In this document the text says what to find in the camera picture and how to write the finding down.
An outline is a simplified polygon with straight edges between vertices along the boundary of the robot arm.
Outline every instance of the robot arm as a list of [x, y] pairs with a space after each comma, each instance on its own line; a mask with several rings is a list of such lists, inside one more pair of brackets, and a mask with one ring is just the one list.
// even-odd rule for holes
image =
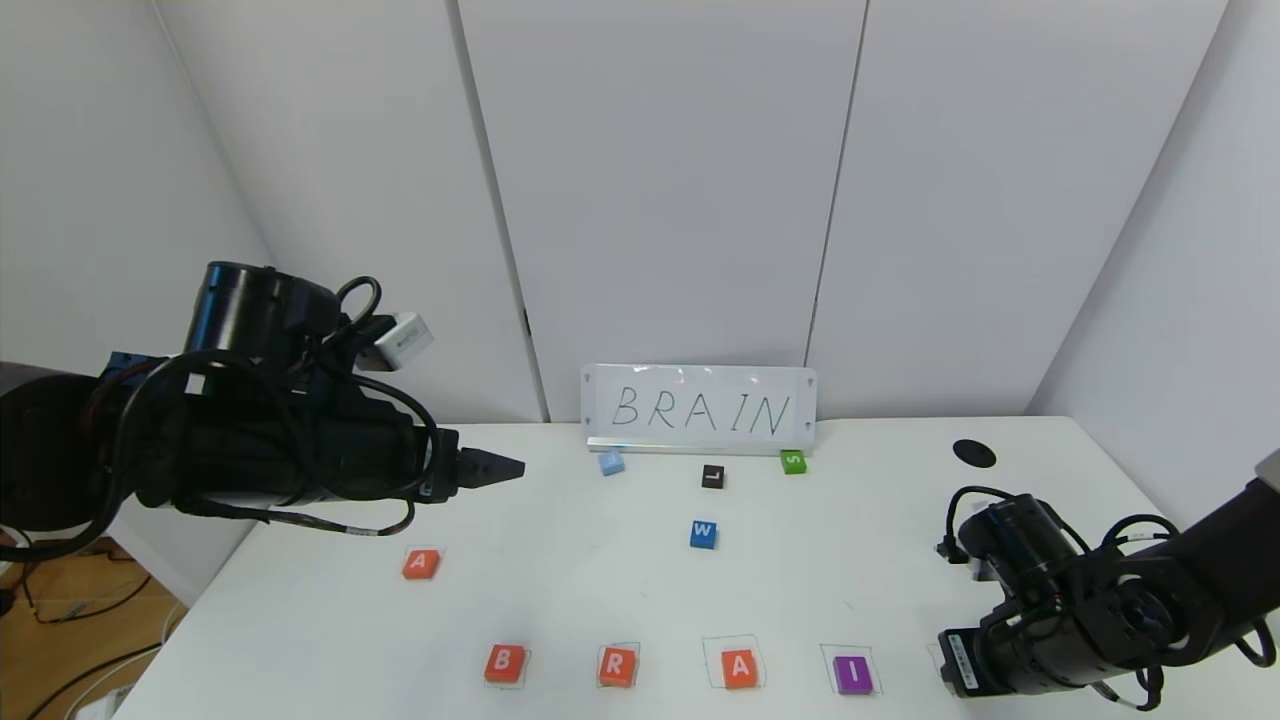
[[[340, 305], [361, 286], [372, 296], [351, 319]], [[192, 515], [387, 536], [416, 503], [521, 477], [522, 462], [460, 448], [415, 398], [353, 373], [394, 370], [430, 342], [417, 315], [376, 315], [380, 297], [369, 277], [334, 293], [273, 268], [210, 263], [179, 355], [118, 352], [101, 378], [0, 364], [0, 523], [88, 523], [55, 547], [0, 548], [0, 560], [78, 551], [129, 495]], [[293, 510], [326, 500], [401, 500], [407, 512], [364, 529]]]
[[[1179, 533], [1167, 520], [1121, 520], [1083, 555], [1051, 507], [1009, 497], [966, 520], [940, 553], [972, 556], [995, 571], [1006, 600], [978, 628], [938, 635], [943, 680], [961, 697], [1039, 694], [1093, 687], [1138, 710], [1160, 703], [1162, 667], [1199, 662], [1235, 644], [1262, 667], [1275, 664], [1263, 620], [1280, 607], [1280, 451], [1258, 479]], [[1125, 556], [1124, 528], [1157, 523], [1167, 539]], [[1242, 638], [1257, 632], [1262, 652]], [[1137, 673], [1147, 702], [1123, 701], [1103, 682]]]

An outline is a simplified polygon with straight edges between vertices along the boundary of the white backdrop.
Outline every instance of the white backdrop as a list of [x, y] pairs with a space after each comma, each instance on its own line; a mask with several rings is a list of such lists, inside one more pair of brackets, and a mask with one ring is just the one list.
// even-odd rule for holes
[[809, 352], [819, 416], [1027, 409], [1224, 5], [872, 4]]
[[1032, 411], [1076, 418], [1180, 524], [1280, 447], [1280, 4], [1233, 0]]
[[804, 363], [863, 6], [462, 3], [553, 420], [586, 363]]

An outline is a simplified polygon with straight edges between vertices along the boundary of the white connector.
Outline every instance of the white connector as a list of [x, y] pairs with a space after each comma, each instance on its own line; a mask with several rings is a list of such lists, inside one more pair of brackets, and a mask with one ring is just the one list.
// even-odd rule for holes
[[361, 351], [356, 366], [379, 373], [399, 370], [426, 350], [431, 340], [431, 331], [417, 313], [397, 313], [396, 327]]

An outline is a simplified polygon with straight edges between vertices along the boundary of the drawn square outline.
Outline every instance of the drawn square outline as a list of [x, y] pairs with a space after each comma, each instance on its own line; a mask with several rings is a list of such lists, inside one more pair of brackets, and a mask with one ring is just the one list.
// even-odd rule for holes
[[730, 650], [750, 650], [755, 657], [755, 671], [759, 675], [755, 687], [763, 688], [768, 674], [764, 669], [764, 653], [760, 652], [760, 641], [755, 635], [717, 635], [703, 638], [703, 661], [707, 664], [707, 683], [717, 689], [724, 689], [724, 666], [721, 665], [721, 653]]
[[[867, 696], [884, 694], [884, 688], [881, 685], [879, 682], [879, 671], [876, 670], [876, 657], [872, 655], [872, 646], [822, 643], [818, 647], [822, 648], [823, 665], [827, 667], [827, 682], [831, 684], [831, 692], [840, 694], [840, 687], [836, 684], [836, 659], [850, 655], [860, 655], [867, 659], [867, 666], [872, 671], [872, 692], [867, 693]], [[858, 697], [858, 696], [841, 696], [841, 697]]]

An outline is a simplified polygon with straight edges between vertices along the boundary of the wire on floor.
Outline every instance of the wire on floor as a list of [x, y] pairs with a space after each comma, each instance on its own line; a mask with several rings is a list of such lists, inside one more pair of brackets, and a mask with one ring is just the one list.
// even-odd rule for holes
[[59, 697], [61, 697], [61, 694], [64, 692], [74, 688], [77, 683], [79, 683], [84, 678], [88, 678], [93, 673], [97, 673], [99, 670], [105, 670], [106, 667], [110, 667], [110, 666], [115, 665], [116, 662], [122, 662], [124, 660], [129, 660], [132, 657], [137, 657], [140, 655], [150, 653], [150, 652], [154, 652], [156, 650], [160, 650], [160, 644], [161, 643], [155, 643], [155, 644], [148, 644], [146, 647], [140, 647], [138, 650], [134, 650], [134, 651], [131, 651], [131, 652], [125, 652], [124, 655], [120, 655], [118, 657], [113, 657], [113, 659], [108, 660], [106, 662], [99, 662], [97, 665], [90, 667], [88, 670], [84, 670], [79, 675], [76, 675], [74, 678], [72, 678], [70, 680], [68, 680], [67, 683], [64, 683], [60, 688], [58, 688], [49, 697], [46, 697], [44, 702], [41, 702], [40, 705], [37, 705], [36, 710], [32, 710], [31, 715], [27, 716], [27, 720], [36, 720], [36, 717], [41, 712], [44, 712], [44, 710], [46, 707], [49, 707], [50, 705], [52, 705], [52, 702], [55, 700], [58, 700]]
[[99, 600], [102, 600], [104, 597], [106, 597], [106, 596], [109, 596], [109, 594], [119, 591], [120, 588], [128, 587], [129, 584], [133, 583], [133, 580], [129, 580], [128, 583], [116, 585], [116, 587], [106, 591], [105, 593], [99, 594], [97, 597], [95, 597], [92, 600], [81, 602], [79, 605], [72, 607], [65, 615], [63, 615], [61, 618], [59, 618], [56, 620], [46, 620], [45, 618], [40, 616], [40, 610], [36, 606], [36, 601], [31, 597], [31, 584], [28, 583], [28, 580], [31, 579], [31, 575], [36, 571], [36, 568], [38, 568], [38, 566], [40, 566], [38, 562], [31, 562], [26, 568], [23, 568], [22, 569], [22, 578], [18, 580], [18, 584], [22, 585], [22, 594], [23, 594], [23, 597], [27, 598], [27, 607], [31, 609], [31, 615], [41, 625], [60, 625], [63, 623], [72, 623], [74, 620], [86, 620], [88, 618], [96, 618], [99, 615], [104, 615], [104, 614], [110, 612], [110, 611], [115, 610], [116, 607], [124, 605], [125, 602], [129, 602], [134, 597], [137, 597], [138, 593], [142, 592], [151, 583], [151, 575], [147, 575], [146, 578], [142, 578], [142, 582], [138, 583], [138, 587], [133, 588], [133, 592], [131, 592], [129, 594], [124, 596], [119, 601], [116, 601], [116, 602], [114, 602], [111, 605], [108, 605], [106, 607], [102, 607], [101, 610], [95, 610], [92, 612], [83, 612], [83, 610], [86, 607], [88, 607], [90, 605], [92, 605], [92, 603], [97, 602]]
[[143, 657], [151, 655], [152, 652], [157, 652], [159, 650], [160, 650], [159, 647], [155, 647], [155, 648], [148, 650], [146, 652], [142, 652], [140, 655], [134, 655], [133, 657], [125, 660], [124, 662], [120, 662], [115, 667], [111, 667], [111, 670], [108, 671], [108, 673], [105, 673], [101, 678], [93, 680], [93, 684], [91, 684], [90, 687], [84, 688], [84, 692], [82, 692], [79, 694], [79, 697], [77, 697], [74, 701], [72, 701], [70, 706], [67, 707], [67, 714], [63, 715], [63, 720], [72, 720], [72, 716], [76, 714], [76, 708], [79, 707], [79, 705], [82, 702], [84, 702], [84, 698], [88, 697], [88, 694], [91, 692], [93, 692], [95, 689], [97, 689], [99, 685], [101, 685], [102, 683], [105, 683], [111, 675], [115, 675], [120, 670], [124, 670], [129, 665], [133, 665], [138, 660], [142, 660]]

